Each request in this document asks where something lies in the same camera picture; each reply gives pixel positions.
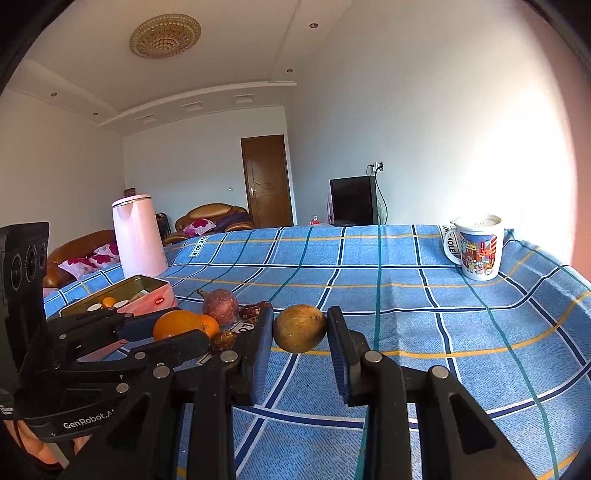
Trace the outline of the person's left hand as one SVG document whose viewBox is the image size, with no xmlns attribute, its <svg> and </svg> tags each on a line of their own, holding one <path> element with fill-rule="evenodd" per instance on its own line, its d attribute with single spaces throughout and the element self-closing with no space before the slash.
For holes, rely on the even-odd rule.
<svg viewBox="0 0 591 480">
<path fill-rule="evenodd" d="M 47 465 L 58 463 L 50 445 L 41 441 L 22 420 L 5 421 L 4 425 L 24 452 Z"/>
</svg>

